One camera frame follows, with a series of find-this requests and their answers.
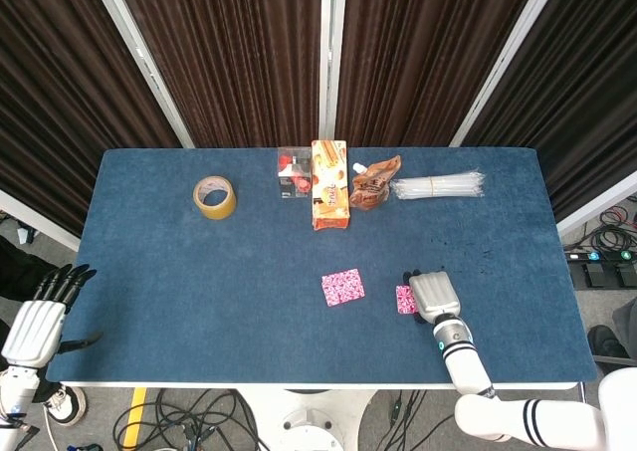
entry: table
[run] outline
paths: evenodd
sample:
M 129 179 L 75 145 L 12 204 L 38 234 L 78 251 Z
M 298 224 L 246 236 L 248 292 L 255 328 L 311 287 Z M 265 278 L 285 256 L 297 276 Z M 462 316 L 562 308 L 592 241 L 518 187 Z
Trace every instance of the table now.
M 98 274 L 65 325 L 95 331 L 48 378 L 78 385 L 443 388 L 430 326 L 396 313 L 406 270 L 444 269 L 498 387 L 594 379 L 535 152 L 351 148 L 348 163 L 401 154 L 396 177 L 486 173 L 481 198 L 401 201 L 312 228 L 307 199 L 281 199 L 275 149 L 108 151 L 77 263 Z M 205 219 L 192 189 L 233 184 L 237 210 Z M 366 296 L 328 308 L 321 276 L 357 268 Z

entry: pink card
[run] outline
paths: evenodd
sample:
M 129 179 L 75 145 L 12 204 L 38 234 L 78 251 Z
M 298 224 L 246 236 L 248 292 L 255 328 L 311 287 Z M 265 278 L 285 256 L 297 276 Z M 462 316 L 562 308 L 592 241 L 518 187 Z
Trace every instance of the pink card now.
M 402 315 L 415 314 L 418 312 L 416 301 L 411 293 L 411 287 L 408 285 L 399 285 L 396 287 L 396 306 L 398 313 Z
M 361 299 L 365 296 L 358 269 L 323 276 L 322 291 L 325 293 L 328 307 Z

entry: brown packing tape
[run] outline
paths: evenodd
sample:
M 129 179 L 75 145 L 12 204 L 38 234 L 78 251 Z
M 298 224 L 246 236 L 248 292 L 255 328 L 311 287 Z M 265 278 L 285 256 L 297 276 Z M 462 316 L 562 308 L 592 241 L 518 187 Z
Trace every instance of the brown packing tape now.
M 226 191 L 226 197 L 217 205 L 206 205 L 203 201 L 213 190 Z M 228 179 L 213 175 L 210 177 L 204 177 L 197 185 L 195 185 L 192 191 L 192 199 L 195 201 L 201 213 L 209 219 L 221 220 L 225 219 L 235 211 L 237 206 L 237 198 L 235 197 L 235 191 L 232 189 L 232 185 Z

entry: dark brown curtain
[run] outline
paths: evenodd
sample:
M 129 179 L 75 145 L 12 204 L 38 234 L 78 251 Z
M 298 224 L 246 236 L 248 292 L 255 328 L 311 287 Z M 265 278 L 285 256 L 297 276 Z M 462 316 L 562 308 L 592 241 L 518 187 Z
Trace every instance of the dark brown curtain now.
M 0 0 L 0 29 L 0 188 L 80 235 L 106 149 L 179 143 L 100 0 Z
M 637 170 L 637 0 L 549 0 L 463 145 L 537 149 L 557 220 Z
M 526 2 L 346 0 L 336 137 L 448 145 Z
M 309 144 L 320 0 L 126 0 L 197 146 Z

